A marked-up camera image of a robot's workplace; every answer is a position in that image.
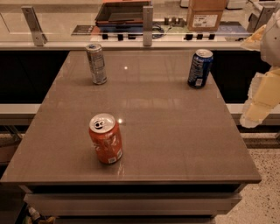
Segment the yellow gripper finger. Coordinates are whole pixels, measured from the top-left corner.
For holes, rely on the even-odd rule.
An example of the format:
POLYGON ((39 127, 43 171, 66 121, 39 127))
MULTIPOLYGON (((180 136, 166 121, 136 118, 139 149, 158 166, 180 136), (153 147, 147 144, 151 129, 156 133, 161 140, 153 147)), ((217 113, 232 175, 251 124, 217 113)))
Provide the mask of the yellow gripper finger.
POLYGON ((241 47, 250 51, 259 51, 266 25, 258 28, 251 36, 247 37, 242 43, 241 47))
POLYGON ((261 124, 280 103, 280 68, 272 67, 267 73, 256 73, 248 90, 240 118, 245 128, 261 124))

